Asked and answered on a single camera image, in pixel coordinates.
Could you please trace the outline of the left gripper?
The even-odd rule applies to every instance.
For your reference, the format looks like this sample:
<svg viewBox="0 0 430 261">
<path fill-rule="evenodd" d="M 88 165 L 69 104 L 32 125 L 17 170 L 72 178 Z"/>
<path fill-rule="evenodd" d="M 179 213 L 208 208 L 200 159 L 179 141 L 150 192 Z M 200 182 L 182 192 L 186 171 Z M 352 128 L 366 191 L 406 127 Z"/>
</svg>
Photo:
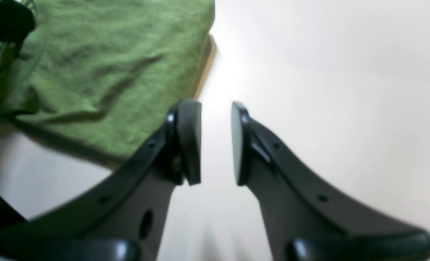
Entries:
<svg viewBox="0 0 430 261">
<path fill-rule="evenodd" d="M 0 42 L 17 42 L 36 27 L 34 13 L 15 0 L 0 0 Z"/>
</svg>

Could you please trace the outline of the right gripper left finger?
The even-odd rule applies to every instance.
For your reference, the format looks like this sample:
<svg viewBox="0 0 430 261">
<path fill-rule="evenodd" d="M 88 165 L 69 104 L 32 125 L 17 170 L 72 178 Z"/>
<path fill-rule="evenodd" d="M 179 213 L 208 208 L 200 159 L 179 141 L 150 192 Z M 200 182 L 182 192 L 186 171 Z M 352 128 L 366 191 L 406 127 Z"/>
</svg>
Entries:
<svg viewBox="0 0 430 261">
<path fill-rule="evenodd" d="M 0 261 L 155 261 L 173 190 L 201 182 L 201 110 L 196 100 L 177 103 L 105 180 L 0 231 Z"/>
</svg>

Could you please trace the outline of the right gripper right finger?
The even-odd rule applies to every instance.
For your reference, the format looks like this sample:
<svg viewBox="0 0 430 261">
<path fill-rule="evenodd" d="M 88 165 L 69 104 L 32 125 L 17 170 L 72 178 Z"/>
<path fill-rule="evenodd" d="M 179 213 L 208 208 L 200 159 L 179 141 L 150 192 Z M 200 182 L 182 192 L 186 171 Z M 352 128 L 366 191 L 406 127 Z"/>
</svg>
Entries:
<svg viewBox="0 0 430 261">
<path fill-rule="evenodd" d="M 259 202 L 275 261 L 427 261 L 430 233 L 379 212 L 314 173 L 233 102 L 236 183 Z"/>
</svg>

